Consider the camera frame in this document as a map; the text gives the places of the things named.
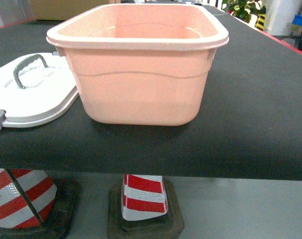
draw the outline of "bin rim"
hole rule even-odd
[[[195,51],[206,50],[221,47],[229,41],[228,31],[219,22],[219,20],[207,11],[202,6],[188,5],[188,4],[168,4],[159,3],[157,6],[178,6],[178,7],[194,7],[199,9],[213,24],[217,30],[217,34],[209,37],[201,38],[120,38],[120,37],[80,37],[80,36],[65,36],[59,34],[59,30],[67,25],[77,21],[78,19],[91,14],[103,7],[112,7],[113,5],[139,5],[143,7],[153,6],[154,4],[107,4],[97,6],[88,10],[78,16],[75,16],[47,31],[47,41],[61,48],[73,49],[105,49],[105,50],[167,50],[167,51]]]

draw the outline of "pink plastic bin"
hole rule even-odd
[[[50,29],[47,41],[66,56],[92,119],[182,125],[199,111],[228,32],[200,6],[110,4]]]

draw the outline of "red stripe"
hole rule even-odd
[[[35,217],[32,217],[32,218],[28,219],[27,221],[17,225],[16,227],[13,227],[13,229],[32,228],[32,227],[36,227],[36,226],[40,226],[40,222],[38,222],[38,220]]]
[[[128,184],[130,188],[135,188],[152,193],[163,193],[161,182],[156,182],[144,178],[129,175]]]
[[[7,186],[9,183],[12,183],[10,176],[6,171],[0,173],[0,189]]]
[[[30,201],[33,201],[39,196],[41,196],[42,194],[44,194],[52,185],[53,182],[51,178],[47,177],[44,180],[42,180],[40,183],[38,183],[36,186],[27,190],[26,195]]]
[[[257,28],[256,28],[256,30],[259,31],[261,34],[264,34],[265,36],[269,37],[270,39],[273,39],[274,41],[280,43],[281,45],[283,45],[283,46],[285,46],[285,47],[291,49],[292,51],[295,51],[296,53],[299,53],[300,55],[302,55],[302,51],[300,51],[300,50],[294,48],[293,46],[290,46],[288,43],[286,43],[286,42],[284,42],[284,41],[282,41],[282,40],[279,40],[279,39],[277,39],[277,38],[275,38],[275,37],[273,37],[273,36],[267,34],[267,33],[264,32],[264,31],[261,31],[261,30],[259,30],[259,29],[257,29]]]
[[[46,218],[52,208],[52,205],[53,205],[53,200],[46,207],[44,207],[42,210],[40,210],[40,212],[38,213],[43,221],[46,220]]]
[[[18,21],[18,22],[15,22],[15,23],[12,23],[12,24],[8,24],[8,25],[5,25],[5,26],[0,26],[0,29],[5,28],[5,27],[9,27],[9,26],[14,26],[14,25],[17,25],[17,24],[21,24],[21,23],[24,23],[24,22],[29,22],[29,21],[32,21],[32,20],[35,20],[35,19],[36,18],[31,17],[31,18],[28,18],[26,20]]]
[[[129,209],[143,211],[143,212],[156,212],[156,213],[164,213],[164,203],[154,203],[141,201],[137,199],[128,198],[127,196],[123,196],[123,205]]]
[[[27,206],[27,203],[22,196],[19,196],[10,202],[0,206],[0,219],[8,217],[9,215],[17,212],[18,210]]]
[[[31,170],[29,170],[29,169],[12,169],[11,172],[15,176],[15,178],[19,178],[19,177],[31,172]]]

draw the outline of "white lid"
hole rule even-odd
[[[3,127],[32,127],[50,122],[64,114],[78,96],[75,80],[64,57],[39,53],[40,60],[26,66],[19,73],[25,86],[21,89],[13,76],[15,67],[25,58],[21,56],[0,68],[0,110],[5,110]]]

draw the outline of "traffic cone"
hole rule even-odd
[[[74,210],[74,203],[65,201],[71,202],[77,195],[73,184],[58,183],[60,192],[42,170],[0,168],[1,238],[64,238]],[[64,222],[53,225],[57,219]]]
[[[125,174],[122,190],[122,216],[138,221],[167,213],[167,198],[162,176]]]
[[[109,192],[109,239],[176,239],[184,228],[174,186],[162,176],[125,174]]]
[[[0,228],[39,226],[47,218],[56,192],[44,171],[0,169]]]
[[[260,13],[258,14],[257,21],[256,21],[256,24],[255,24],[255,28],[263,31],[264,27],[265,27],[265,20],[266,20],[266,7],[263,6],[260,9]]]

